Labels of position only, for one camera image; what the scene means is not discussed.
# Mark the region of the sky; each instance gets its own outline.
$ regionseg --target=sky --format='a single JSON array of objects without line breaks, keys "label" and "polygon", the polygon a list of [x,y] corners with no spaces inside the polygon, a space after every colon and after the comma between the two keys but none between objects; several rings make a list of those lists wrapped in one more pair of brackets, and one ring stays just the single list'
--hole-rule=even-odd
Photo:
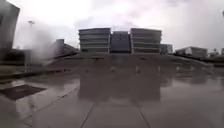
[{"label": "sky", "polygon": [[[224,48],[224,0],[8,0],[20,7],[14,47],[65,38],[78,46],[78,29],[132,27],[162,30],[162,42],[174,49]],[[35,21],[30,29],[27,21]]]}]

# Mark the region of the building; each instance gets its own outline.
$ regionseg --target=building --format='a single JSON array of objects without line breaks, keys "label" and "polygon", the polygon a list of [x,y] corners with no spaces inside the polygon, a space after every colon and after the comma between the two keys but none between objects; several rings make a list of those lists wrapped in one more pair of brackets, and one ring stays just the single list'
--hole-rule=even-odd
[{"label": "building", "polygon": [[68,54],[78,53],[79,50],[77,48],[72,47],[71,45],[68,45],[65,43],[64,39],[57,39],[50,49],[54,50],[54,57],[64,56]]},{"label": "building", "polygon": [[209,57],[210,58],[215,58],[215,57],[218,57],[220,56],[219,55],[219,52],[217,51],[217,49],[215,48],[213,52],[209,53]]},{"label": "building", "polygon": [[132,28],[132,53],[159,53],[161,33],[159,30]]},{"label": "building", "polygon": [[108,53],[110,49],[110,36],[110,28],[93,28],[79,30],[81,51]]},{"label": "building", "polygon": [[224,56],[224,48],[221,49],[221,55]]},{"label": "building", "polygon": [[115,31],[111,35],[110,53],[131,53],[131,42],[128,32]]},{"label": "building", "polygon": [[172,54],[173,53],[173,46],[171,44],[161,44],[160,45],[160,52],[162,54]]},{"label": "building", "polygon": [[114,31],[110,28],[79,30],[82,52],[103,53],[160,53],[162,32],[159,30],[132,28]]},{"label": "building", "polygon": [[0,9],[0,52],[2,58],[12,50],[14,34],[20,9],[3,1]]},{"label": "building", "polygon": [[197,58],[204,58],[208,56],[208,50],[198,47],[186,47],[175,51],[178,55],[188,55]]}]

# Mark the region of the street light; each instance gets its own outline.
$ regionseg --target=street light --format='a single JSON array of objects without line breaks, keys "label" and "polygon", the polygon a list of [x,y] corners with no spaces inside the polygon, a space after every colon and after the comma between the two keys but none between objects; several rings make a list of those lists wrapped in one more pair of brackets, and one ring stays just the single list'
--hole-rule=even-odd
[{"label": "street light", "polygon": [[[32,30],[32,27],[33,25],[35,24],[34,21],[28,21],[28,24],[30,25],[30,33],[31,33],[31,30]],[[28,72],[28,64],[29,64],[29,60],[30,60],[30,51],[29,50],[25,50],[25,63],[24,63],[24,67],[25,67],[25,72]]]}]

